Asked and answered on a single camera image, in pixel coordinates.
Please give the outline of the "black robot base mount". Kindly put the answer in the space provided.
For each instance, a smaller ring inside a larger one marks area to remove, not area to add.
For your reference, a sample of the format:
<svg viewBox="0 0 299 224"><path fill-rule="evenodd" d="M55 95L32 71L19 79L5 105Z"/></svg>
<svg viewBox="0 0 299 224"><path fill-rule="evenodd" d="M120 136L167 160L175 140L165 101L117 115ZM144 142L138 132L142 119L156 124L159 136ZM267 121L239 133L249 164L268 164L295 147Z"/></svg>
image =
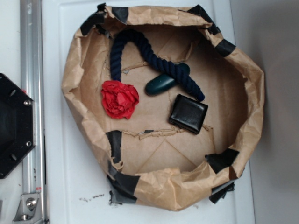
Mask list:
<svg viewBox="0 0 299 224"><path fill-rule="evenodd" d="M34 146L34 101L1 73L0 178L7 178Z"/></svg>

